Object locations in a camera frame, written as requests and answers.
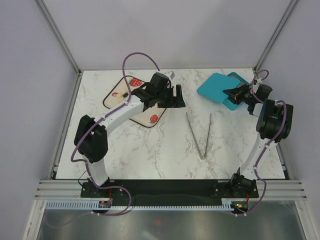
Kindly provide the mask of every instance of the white wall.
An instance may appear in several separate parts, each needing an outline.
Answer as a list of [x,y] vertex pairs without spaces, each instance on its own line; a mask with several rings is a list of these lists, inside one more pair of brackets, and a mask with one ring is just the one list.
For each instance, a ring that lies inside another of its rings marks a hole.
[[76,75],[33,0],[0,2],[0,239],[23,236]]
[[179,69],[254,67],[290,0],[44,2],[82,69]]
[[302,0],[263,64],[272,96],[294,105],[284,141],[293,176],[302,180],[320,226],[320,1]]

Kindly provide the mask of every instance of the marble table surface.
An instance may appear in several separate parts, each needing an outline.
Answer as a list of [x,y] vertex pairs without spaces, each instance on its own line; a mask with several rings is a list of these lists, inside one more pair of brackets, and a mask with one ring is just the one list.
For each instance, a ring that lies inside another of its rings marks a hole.
[[[156,126],[143,127],[127,120],[108,137],[105,167],[111,179],[229,179],[244,163],[254,146],[258,118],[249,115],[247,106],[230,111],[197,94],[197,88],[213,73],[238,73],[248,82],[252,69],[173,69],[172,84],[181,84],[186,108],[167,109]],[[127,70],[126,74],[145,82],[155,70]],[[73,141],[79,120],[84,115],[97,116],[107,109],[103,100],[122,78],[122,71],[85,71],[74,105],[56,178],[78,179],[85,171],[82,162],[72,163]],[[186,121],[191,125],[204,154],[209,114],[212,125],[208,151],[201,160]],[[264,179],[284,179],[277,150],[270,151],[261,171]]]

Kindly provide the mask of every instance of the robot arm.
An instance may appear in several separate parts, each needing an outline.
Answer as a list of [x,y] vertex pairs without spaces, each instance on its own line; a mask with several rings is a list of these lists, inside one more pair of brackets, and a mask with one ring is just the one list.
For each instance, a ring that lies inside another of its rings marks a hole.
[[268,99],[271,91],[272,88],[264,84],[259,85],[256,97],[251,93],[249,85],[223,91],[232,103],[237,105],[242,102],[246,103],[248,112],[258,117],[257,138],[249,157],[233,174],[226,186],[235,196],[252,192],[258,178],[256,172],[258,173],[262,168],[269,151],[290,133],[294,107],[286,104],[285,114],[283,104]]
[[[182,96],[181,85],[176,85],[176,96],[174,96],[174,87],[171,86],[170,79],[159,72],[152,76],[150,82],[146,82],[139,88],[134,89],[131,94],[132,96],[129,101],[126,98],[122,103],[99,116],[93,118],[85,115],[80,119],[74,138],[75,145],[79,143],[80,139],[97,120],[105,118],[104,116],[108,113],[112,113],[88,134],[78,148],[79,153],[88,162],[92,178],[99,186],[104,184],[109,178],[105,168],[104,156],[108,152],[108,136],[113,130],[126,120],[156,104],[158,108],[184,108],[186,106]],[[115,111],[115,109],[124,103],[124,107]]]

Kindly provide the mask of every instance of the strawberry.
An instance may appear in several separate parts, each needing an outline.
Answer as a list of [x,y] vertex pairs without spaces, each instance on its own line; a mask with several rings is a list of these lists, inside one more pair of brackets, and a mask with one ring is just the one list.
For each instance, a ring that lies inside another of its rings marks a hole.
[[154,115],[152,115],[152,116],[150,117],[150,123],[151,123],[151,124],[155,124],[155,123],[158,121],[158,119],[159,119],[159,117],[154,114]]
[[131,87],[139,87],[142,84],[142,81],[136,78],[132,78],[129,82]]

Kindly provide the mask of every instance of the metal tongs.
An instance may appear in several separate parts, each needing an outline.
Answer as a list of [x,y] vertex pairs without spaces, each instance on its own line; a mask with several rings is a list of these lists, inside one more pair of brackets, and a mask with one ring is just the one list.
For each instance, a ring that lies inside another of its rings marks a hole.
[[202,156],[202,154],[201,154],[201,151],[200,151],[199,145],[198,145],[198,143],[197,143],[197,140],[196,140],[194,131],[192,130],[192,127],[191,127],[191,124],[190,124],[190,120],[189,120],[189,116],[188,116],[188,113],[187,113],[187,112],[185,113],[185,116],[186,116],[186,121],[188,122],[189,128],[190,128],[190,130],[191,130],[192,137],[193,137],[193,140],[194,140],[196,149],[198,150],[200,159],[203,160],[203,159],[205,159],[206,156],[207,156],[208,141],[209,141],[210,127],[211,127],[211,113],[210,113],[210,115],[209,115],[209,127],[208,127],[208,134],[207,134],[207,136],[206,136],[206,144],[205,144],[204,156]]

